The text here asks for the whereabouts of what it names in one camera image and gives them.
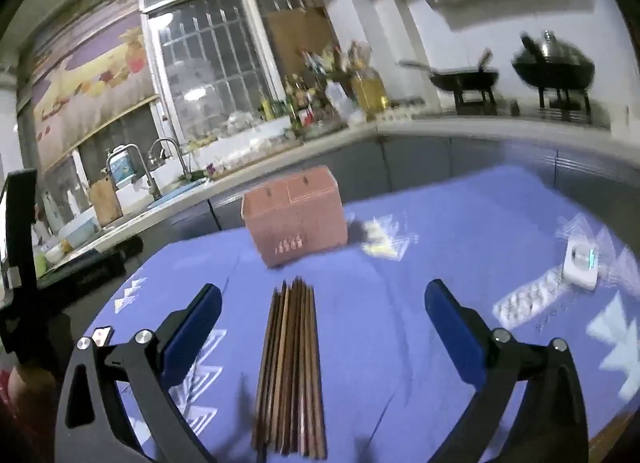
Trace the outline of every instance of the wok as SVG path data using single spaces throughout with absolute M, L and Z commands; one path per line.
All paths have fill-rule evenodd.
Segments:
M 512 65 L 518 76 L 538 89 L 585 91 L 593 81 L 595 65 L 580 50 L 561 42 L 550 31 L 543 34 L 542 46 L 521 33 L 523 51 Z
M 484 68 L 492 57 L 491 50 L 485 49 L 476 69 L 437 71 L 431 69 L 427 64 L 412 60 L 401 60 L 398 65 L 427 71 L 429 80 L 442 91 L 449 93 L 462 93 L 462 91 L 482 92 L 491 91 L 498 80 L 498 70 L 485 70 Z

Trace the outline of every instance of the table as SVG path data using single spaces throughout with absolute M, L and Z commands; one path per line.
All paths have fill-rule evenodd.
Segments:
M 216 284 L 223 292 L 220 319 L 192 373 L 170 393 L 221 463 L 254 461 L 252 414 L 271 293 L 284 279 L 302 276 L 316 290 L 330 461 L 423 462 L 473 394 L 424 310 L 426 284 L 442 279 L 462 305 L 498 327 L 494 305 L 553 273 L 566 237 L 582 234 L 597 240 L 604 265 L 596 291 L 568 287 L 511 330 L 522 342 L 568 341 L 591 437 L 637 406 L 636 260 L 606 227 L 535 176 L 505 166 L 346 205 L 345 213 L 353 221 L 348 246 L 278 269 L 266 268 L 246 229 L 168 245 L 116 292 L 87 334 L 111 325 L 112 343 L 128 341 L 186 307 L 204 283 Z M 359 242 L 363 223 L 386 237 L 388 251 Z M 487 456 L 504 441 L 523 389 L 517 385 Z M 121 391 L 136 434 L 154 457 L 130 389 Z

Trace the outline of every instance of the cutting board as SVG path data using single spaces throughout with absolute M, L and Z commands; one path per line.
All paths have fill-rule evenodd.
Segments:
M 300 75 L 306 71 L 301 49 L 320 55 L 325 46 L 336 43 L 331 23 L 317 8 L 275 11 L 268 14 L 267 24 L 284 69 L 281 74 Z
M 107 226 L 122 217 L 122 208 L 110 177 L 100 179 L 89 187 L 89 200 L 100 226 Z

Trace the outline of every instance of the wooden chopstick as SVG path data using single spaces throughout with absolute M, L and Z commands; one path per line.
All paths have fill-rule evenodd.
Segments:
M 287 290 L 289 292 L 289 316 L 287 317 L 287 334 L 284 354 L 284 367 L 282 370 L 282 395 L 280 397 L 280 451 L 282 454 L 289 454 L 290 450 L 290 423 L 291 423 L 291 400 L 293 384 L 293 347 L 296 328 L 296 317 L 299 313 L 297 307 L 298 284 L 296 281 Z
M 267 318 L 267 328 L 264 331 L 264 344 L 262 346 L 262 360 L 260 361 L 260 375 L 258 377 L 258 391 L 255 398 L 255 421 L 254 431 L 252 435 L 252 446 L 257 449 L 262 445 L 262 439 L 264 437 L 264 414 L 263 408 L 265 407 L 265 393 L 268 384 L 265 383 L 269 380 L 267 374 L 269 365 L 269 351 L 271 339 L 273 338 L 273 327 L 276 320 L 278 305 L 278 291 L 273 290 L 273 296 L 271 297 L 271 306 L 269 308 L 269 316 Z
M 316 450 L 318 459 L 326 459 L 326 432 L 324 429 L 324 408 L 322 407 L 322 385 L 320 380 L 320 350 L 318 345 L 318 323 L 316 322 L 316 296 L 314 289 L 310 289 L 311 304 L 311 366 L 314 397 L 314 432 L 316 433 Z
M 274 290 L 267 319 L 255 403 L 252 446 L 326 459 L 316 298 L 296 277 Z
M 273 345 L 271 347 L 271 359 L 269 363 L 269 388 L 267 393 L 267 406 L 264 411 L 265 429 L 264 442 L 268 445 L 274 438 L 271 436 L 271 428 L 274 420 L 273 401 L 276 394 L 276 369 L 278 366 L 278 352 L 280 351 L 280 333 L 282 331 L 282 315 L 284 313 L 284 295 L 278 296 L 278 314 L 273 332 Z
M 289 307 L 291 300 L 291 292 L 287 287 L 286 281 L 282 283 L 282 292 L 284 297 L 284 308 L 282 312 L 282 325 L 280 329 L 280 345 L 278 346 L 278 364 L 276 366 L 276 385 L 275 392 L 273 395 L 273 415 L 271 422 L 271 444 L 274 446 L 276 451 L 280 451 L 280 436 L 279 432 L 282 428 L 280 423 L 281 418 L 281 401 L 282 395 L 284 392 L 284 388 L 282 385 L 282 380 L 284 376 L 284 357 L 285 350 L 287 345 L 287 323 L 289 322 Z
M 293 371 L 291 374 L 291 401 L 290 401 L 290 421 L 289 421 L 289 452 L 298 451 L 298 408 L 299 408 L 299 360 L 300 360 L 300 312 L 302 311 L 302 280 L 297 278 L 293 281 L 295 308 L 294 329 L 293 329 Z
M 314 386 L 313 386 L 313 339 L 311 329 L 311 290 L 305 284 L 305 422 L 307 433 L 307 445 L 309 457 L 318 458 L 318 445 L 316 439 L 316 424 L 314 422 Z
M 300 284 L 300 335 L 298 340 L 298 451 L 304 457 L 309 456 L 308 432 L 306 429 L 306 288 Z

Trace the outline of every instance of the cooking oil bottle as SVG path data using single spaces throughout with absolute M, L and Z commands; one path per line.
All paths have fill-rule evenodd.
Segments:
M 367 122 L 375 120 L 376 114 L 388 107 L 389 100 L 380 74 L 362 60 L 354 61 L 351 86 L 358 105 L 367 115 Z

